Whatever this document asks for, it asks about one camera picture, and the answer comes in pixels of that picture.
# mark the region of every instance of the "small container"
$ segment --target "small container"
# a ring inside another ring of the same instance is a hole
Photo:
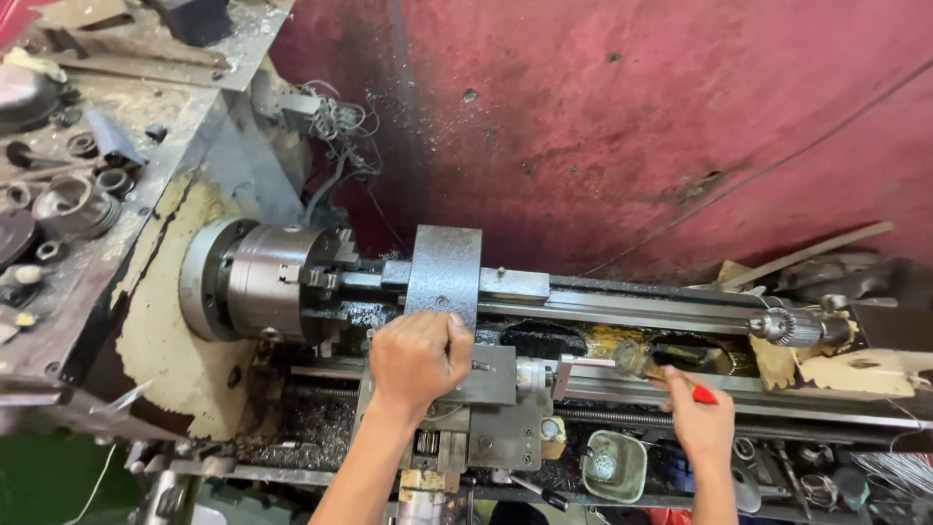
[[[623,433],[596,431],[587,446],[580,470],[583,485],[594,496],[621,504],[633,504],[645,490],[648,453],[637,439]]]

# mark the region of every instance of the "red metal panel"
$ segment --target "red metal panel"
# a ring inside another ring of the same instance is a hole
[[[592,274],[685,282],[873,220],[896,231],[869,244],[933,263],[933,78],[872,104],[930,60],[931,20],[907,0],[299,0],[272,57],[377,94],[390,221],[409,242],[482,228],[486,265],[578,274],[754,177]],[[362,192],[341,199],[386,248]]]

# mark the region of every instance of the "lathe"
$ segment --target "lathe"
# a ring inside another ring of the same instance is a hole
[[[277,28],[286,14],[257,16]],[[274,28],[230,38],[265,49]],[[219,76],[71,72],[83,93],[75,107],[100,107],[113,121],[105,129],[129,137],[121,146],[132,154],[118,152],[135,159],[135,180],[91,190],[102,166],[73,168],[96,171],[68,184],[109,203],[83,237],[3,219],[21,248],[5,265],[54,266],[22,285],[28,300],[0,311],[0,422],[7,432],[64,425],[127,446],[127,468],[159,476],[146,522],[180,516],[193,475],[325,487],[373,391],[372,335],[426,309],[464,319],[479,366],[411,437],[400,503],[387,510],[399,523],[469,523],[472,498],[537,502],[536,491],[558,506],[620,504],[595,495],[600,480],[581,467],[605,429],[648,444],[654,474],[627,504],[689,507],[687,492],[655,475],[675,441],[658,410],[666,394],[622,373],[620,348],[734,398],[736,468],[759,480],[746,513],[864,523],[851,509],[809,508],[815,496],[801,498],[814,489],[785,450],[817,465],[822,447],[923,449],[930,312],[487,268],[482,232],[456,224],[419,226],[410,259],[362,258],[347,220],[322,220],[310,213],[316,197],[299,198],[321,97],[296,92],[254,55]],[[7,138],[67,155],[95,131],[87,120]],[[7,191],[7,203],[17,195]],[[75,224],[47,211],[41,220]],[[766,444],[779,445],[771,454]]]

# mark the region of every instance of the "lever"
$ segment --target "lever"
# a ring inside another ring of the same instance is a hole
[[[557,492],[551,489],[542,489],[538,485],[521,479],[515,475],[509,475],[509,479],[511,479],[513,483],[518,483],[526,489],[534,492],[538,496],[541,496],[541,499],[544,500],[544,503],[556,508],[561,512],[567,512],[567,508],[570,506],[570,502],[568,502],[564,496],[558,494]]]

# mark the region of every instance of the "hand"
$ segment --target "hand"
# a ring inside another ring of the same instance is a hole
[[[409,422],[421,421],[435,399],[467,377],[472,353],[473,334],[457,314],[429,310],[395,318],[372,338],[373,400]]]
[[[699,381],[690,378],[694,383]],[[717,404],[693,401],[686,375],[673,366],[664,367],[664,381],[652,381],[666,389],[671,399],[662,409],[674,409],[674,430],[680,445],[697,475],[701,471],[728,471],[732,456],[732,438],[735,434],[735,408],[726,392],[709,385],[703,386],[716,397]]]

